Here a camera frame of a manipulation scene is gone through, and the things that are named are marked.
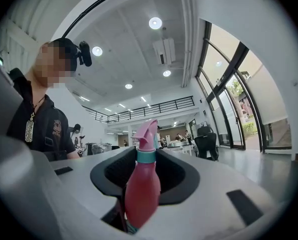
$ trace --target white pillar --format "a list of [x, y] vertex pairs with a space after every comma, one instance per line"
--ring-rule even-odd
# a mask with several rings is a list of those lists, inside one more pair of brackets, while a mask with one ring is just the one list
[[133, 130], [131, 128], [131, 125], [128, 125], [128, 145], [129, 147], [133, 146], [133, 139], [131, 138], [133, 135]]

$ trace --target black chair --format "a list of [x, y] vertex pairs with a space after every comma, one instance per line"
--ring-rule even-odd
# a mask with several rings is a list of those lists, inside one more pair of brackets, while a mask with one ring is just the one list
[[199, 158], [218, 161], [218, 152], [216, 150], [217, 135], [208, 126], [200, 127], [197, 130], [198, 137], [194, 138], [194, 142], [199, 150]]

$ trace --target red liquid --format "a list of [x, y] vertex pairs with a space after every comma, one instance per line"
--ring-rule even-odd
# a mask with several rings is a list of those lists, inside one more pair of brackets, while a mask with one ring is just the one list
[[160, 191], [156, 163], [138, 162], [127, 183], [124, 199], [125, 213], [133, 227], [139, 229], [156, 211]]

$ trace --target large window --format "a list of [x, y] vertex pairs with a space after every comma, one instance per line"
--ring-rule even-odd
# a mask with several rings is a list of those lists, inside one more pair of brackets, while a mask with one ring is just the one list
[[196, 78], [222, 145], [291, 148], [285, 105], [271, 75], [237, 38], [208, 22]]

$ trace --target tiled floor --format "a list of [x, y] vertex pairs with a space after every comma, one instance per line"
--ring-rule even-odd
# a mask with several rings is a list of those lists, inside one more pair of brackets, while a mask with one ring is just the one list
[[219, 162], [263, 187], [277, 202], [289, 200], [298, 184], [298, 162], [291, 162], [291, 155], [219, 148]]

